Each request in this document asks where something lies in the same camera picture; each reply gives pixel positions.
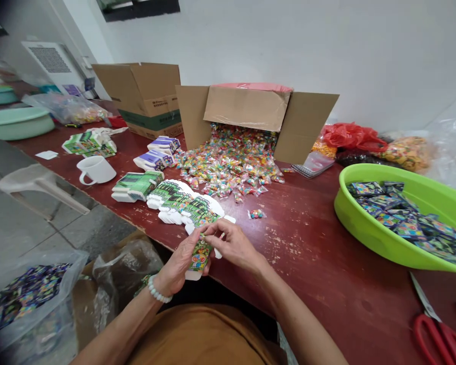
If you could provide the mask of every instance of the person's left hand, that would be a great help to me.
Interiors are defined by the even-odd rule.
[[[154,278],[154,287],[165,297],[170,297],[182,289],[185,282],[184,274],[191,264],[194,247],[199,240],[200,229],[196,228],[189,237],[182,241],[169,261]],[[214,259],[214,250],[209,254],[203,276],[208,275],[211,261]]]

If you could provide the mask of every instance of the red plastic bag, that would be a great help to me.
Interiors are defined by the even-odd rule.
[[[355,122],[326,125],[322,134],[324,141],[332,147],[358,148],[371,152],[383,152],[387,149],[387,142],[378,138],[376,130],[361,127]]]

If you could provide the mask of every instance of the white mug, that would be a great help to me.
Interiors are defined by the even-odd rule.
[[[84,185],[101,184],[113,179],[117,172],[103,156],[91,156],[79,161],[76,167],[83,173],[80,181]],[[85,182],[85,175],[92,180],[89,184]]]

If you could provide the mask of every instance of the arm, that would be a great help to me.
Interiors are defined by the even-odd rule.
[[[199,233],[199,229],[194,230],[182,241],[154,278],[154,287],[165,297],[177,293],[184,285],[184,273],[191,263]],[[203,275],[208,275],[210,261],[212,260],[208,260]],[[124,364],[161,306],[162,303],[156,300],[146,287],[102,333],[79,353],[71,364]]]
[[[226,234],[226,241],[215,236],[217,231]],[[314,314],[255,250],[239,226],[221,219],[203,227],[202,232],[225,259],[254,275],[300,364],[348,364]]]

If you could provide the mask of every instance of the red scissors handle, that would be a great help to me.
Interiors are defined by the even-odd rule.
[[[437,362],[432,357],[431,353],[429,352],[428,348],[426,347],[426,343],[424,342],[423,338],[423,330],[426,327],[431,334],[431,338],[436,344],[439,353],[441,354],[444,362],[446,365],[456,365],[456,332],[454,332],[451,328],[445,325],[442,322],[439,322],[439,328],[441,329],[441,333],[434,323],[434,320],[428,317],[426,314],[421,314],[419,317],[415,319],[414,322],[414,333],[421,347],[424,355],[427,357],[428,361],[432,365],[437,365]]]

